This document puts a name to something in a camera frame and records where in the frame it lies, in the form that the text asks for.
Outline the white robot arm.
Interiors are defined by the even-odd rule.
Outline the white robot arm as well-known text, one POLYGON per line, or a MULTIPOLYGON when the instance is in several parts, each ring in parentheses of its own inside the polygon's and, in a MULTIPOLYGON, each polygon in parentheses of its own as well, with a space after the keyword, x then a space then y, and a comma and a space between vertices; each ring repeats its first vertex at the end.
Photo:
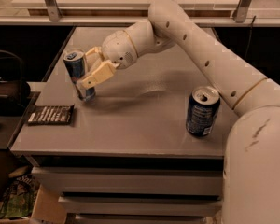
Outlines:
POLYGON ((90 49, 81 89, 174 41, 238 115, 224 159, 222 224, 280 224, 280 85, 198 27, 173 0, 155 0, 146 21, 90 49))

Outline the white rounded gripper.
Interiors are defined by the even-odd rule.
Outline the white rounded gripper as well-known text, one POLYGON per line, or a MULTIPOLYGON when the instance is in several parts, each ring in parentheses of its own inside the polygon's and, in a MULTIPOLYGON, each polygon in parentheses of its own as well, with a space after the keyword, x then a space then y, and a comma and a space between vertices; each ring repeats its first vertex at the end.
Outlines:
POLYGON ((81 90, 109 80, 115 75, 117 68, 128 68, 138 58, 134 44, 124 30, 109 35, 102 47, 91 48, 85 53, 85 57, 90 72, 77 81, 77 87, 81 90))

